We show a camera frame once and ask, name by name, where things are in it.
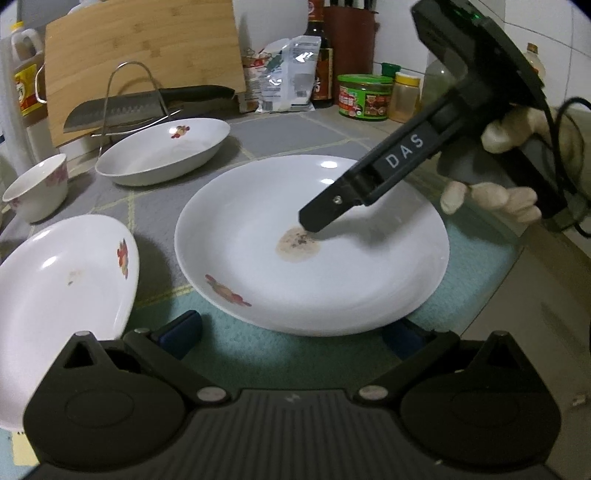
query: teal mat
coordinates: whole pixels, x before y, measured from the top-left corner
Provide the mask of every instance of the teal mat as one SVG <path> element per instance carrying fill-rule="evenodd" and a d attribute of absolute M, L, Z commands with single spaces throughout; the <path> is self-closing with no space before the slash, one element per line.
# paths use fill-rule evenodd
<path fill-rule="evenodd" d="M 445 218 L 450 261 L 435 293 L 409 318 L 425 329 L 462 333 L 488 302 L 518 257 L 517 238 L 469 207 Z M 306 338 L 241 322 L 193 290 L 136 308 L 128 329 L 155 329 L 186 310 L 204 317 L 201 342 L 184 362 L 233 393 L 240 388 L 355 390 L 399 360 L 380 331 L 335 338 Z"/>

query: kitchen counter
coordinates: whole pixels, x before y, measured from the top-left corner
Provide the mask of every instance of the kitchen counter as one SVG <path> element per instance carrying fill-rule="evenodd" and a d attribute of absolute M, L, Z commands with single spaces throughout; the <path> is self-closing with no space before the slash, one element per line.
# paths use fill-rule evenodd
<path fill-rule="evenodd" d="M 221 312 L 188 284 L 174 255 L 174 227 L 194 193 L 229 168 L 275 155 L 318 154 L 359 159 L 398 127 L 338 115 L 335 108 L 282 115 L 249 114 L 228 120 L 232 130 L 205 166 L 166 184 L 130 189 L 113 185 L 93 170 L 70 181 L 65 204 L 45 222 L 13 219 L 0 235 L 5 258 L 20 243 L 61 219 L 100 213 L 120 220 L 134 234 L 141 271 L 128 328 L 157 327 L 188 309 L 204 315 L 201 344 L 185 359 L 213 382 L 235 393 L 239 387 L 355 389 L 398 363 L 378 331 L 340 338 L 304 338 L 270 332 Z M 83 165 L 76 167 L 83 170 Z M 434 204 L 444 180 L 432 163 L 408 181 Z M 462 333 L 488 302 L 519 256 L 512 231 L 494 217 L 463 207 L 444 218 L 450 262 L 440 287 L 409 318 L 424 328 Z M 23 475 L 0 431 L 0 478 Z"/>

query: white bowl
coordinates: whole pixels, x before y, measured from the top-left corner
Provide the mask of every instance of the white bowl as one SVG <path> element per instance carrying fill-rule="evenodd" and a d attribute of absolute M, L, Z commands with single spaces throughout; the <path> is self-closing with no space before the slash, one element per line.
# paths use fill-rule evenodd
<path fill-rule="evenodd" d="M 139 187 L 185 175 L 212 158 L 230 133 L 215 118 L 185 118 L 154 125 L 124 138 L 97 161 L 97 173 Z"/>
<path fill-rule="evenodd" d="M 2 195 L 28 223 L 51 215 L 68 194 L 68 169 L 63 153 L 49 157 L 18 177 Z"/>
<path fill-rule="evenodd" d="M 1 428 L 22 429 L 25 406 L 74 333 L 121 335 L 138 272 L 134 237 L 103 215 L 57 222 L 0 265 Z"/>

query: bamboo cutting board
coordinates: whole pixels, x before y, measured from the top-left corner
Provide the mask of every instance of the bamboo cutting board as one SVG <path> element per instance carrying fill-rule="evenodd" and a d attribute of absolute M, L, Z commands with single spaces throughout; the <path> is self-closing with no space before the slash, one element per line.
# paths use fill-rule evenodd
<path fill-rule="evenodd" d="M 46 92 L 55 147 L 90 130 L 63 133 L 68 114 L 104 98 L 111 72 L 138 60 L 159 88 L 223 85 L 245 91 L 232 0 L 109 0 L 59 18 L 46 30 Z M 152 90 L 127 66 L 110 95 Z"/>

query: soy sauce bottle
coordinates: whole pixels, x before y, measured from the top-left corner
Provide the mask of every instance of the soy sauce bottle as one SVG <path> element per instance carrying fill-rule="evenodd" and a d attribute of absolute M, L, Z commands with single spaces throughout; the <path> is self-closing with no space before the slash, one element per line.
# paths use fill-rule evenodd
<path fill-rule="evenodd" d="M 311 100 L 317 108 L 328 107 L 333 104 L 333 49 L 324 33 L 324 0 L 308 1 L 308 27 L 305 35 L 320 37 L 322 40 Z"/>

